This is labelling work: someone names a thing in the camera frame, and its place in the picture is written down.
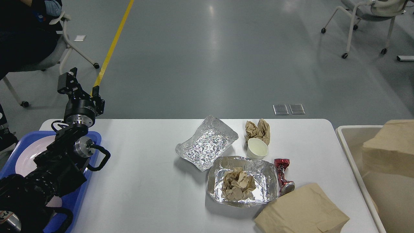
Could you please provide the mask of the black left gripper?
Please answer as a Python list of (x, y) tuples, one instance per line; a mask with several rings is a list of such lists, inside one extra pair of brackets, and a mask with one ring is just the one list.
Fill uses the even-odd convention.
[(85, 99), (85, 92), (76, 78), (77, 71), (74, 67), (58, 77), (57, 92), (70, 98), (66, 104), (63, 121), (68, 125), (79, 123), (92, 127), (96, 116), (104, 113), (105, 100), (99, 94), (99, 85), (92, 88), (92, 101)]

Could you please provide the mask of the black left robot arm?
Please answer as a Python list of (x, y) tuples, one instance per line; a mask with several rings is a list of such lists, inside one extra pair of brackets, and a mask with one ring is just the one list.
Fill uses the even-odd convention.
[(56, 230), (64, 233), (74, 214), (68, 208), (50, 207), (53, 197), (76, 191), (87, 178), (84, 170), (100, 171), (111, 154), (87, 137), (97, 116), (104, 113), (105, 100), (94, 86), (85, 92), (77, 81), (77, 68), (59, 76), (57, 92), (68, 96), (65, 127), (56, 131), (55, 140), (34, 158), (36, 169), (26, 176), (10, 174), (1, 179), (1, 232), (42, 233), (55, 214), (66, 219)]

